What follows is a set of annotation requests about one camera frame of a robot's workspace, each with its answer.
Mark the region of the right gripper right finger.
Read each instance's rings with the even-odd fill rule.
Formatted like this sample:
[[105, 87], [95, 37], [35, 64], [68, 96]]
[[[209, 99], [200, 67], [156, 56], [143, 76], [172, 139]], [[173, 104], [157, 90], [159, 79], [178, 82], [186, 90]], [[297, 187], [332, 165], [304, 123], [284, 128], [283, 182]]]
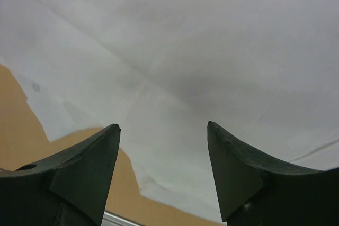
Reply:
[[209, 157], [227, 225], [338, 225], [338, 169], [272, 157], [220, 125], [207, 125]]

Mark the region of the white long sleeve shirt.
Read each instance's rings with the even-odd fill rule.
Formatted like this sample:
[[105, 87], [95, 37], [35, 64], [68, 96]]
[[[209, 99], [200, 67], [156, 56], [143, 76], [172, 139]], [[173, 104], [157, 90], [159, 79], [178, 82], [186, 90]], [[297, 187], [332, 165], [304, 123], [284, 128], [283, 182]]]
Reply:
[[209, 121], [338, 166], [338, 0], [1, 0], [1, 64], [49, 141], [117, 123], [141, 194], [204, 219]]

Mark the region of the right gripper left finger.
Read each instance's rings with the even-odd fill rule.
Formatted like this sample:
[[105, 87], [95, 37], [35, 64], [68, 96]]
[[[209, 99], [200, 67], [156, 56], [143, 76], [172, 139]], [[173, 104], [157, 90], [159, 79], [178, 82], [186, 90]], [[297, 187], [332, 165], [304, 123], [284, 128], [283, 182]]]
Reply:
[[121, 129], [112, 124], [52, 156], [1, 171], [1, 225], [101, 225]]

